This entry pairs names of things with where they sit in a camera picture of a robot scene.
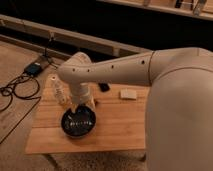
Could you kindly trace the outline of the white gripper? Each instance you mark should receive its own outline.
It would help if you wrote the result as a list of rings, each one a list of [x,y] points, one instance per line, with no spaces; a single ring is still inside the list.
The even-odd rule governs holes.
[[[69,90],[72,110],[76,110],[80,105],[95,110],[94,98],[88,83],[71,84]]]

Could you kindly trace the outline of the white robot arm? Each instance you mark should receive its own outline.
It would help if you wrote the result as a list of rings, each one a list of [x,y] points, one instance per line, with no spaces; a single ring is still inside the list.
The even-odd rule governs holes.
[[[213,171],[213,52],[186,47],[93,63],[77,52],[58,69],[73,101],[90,82],[147,86],[148,171]]]

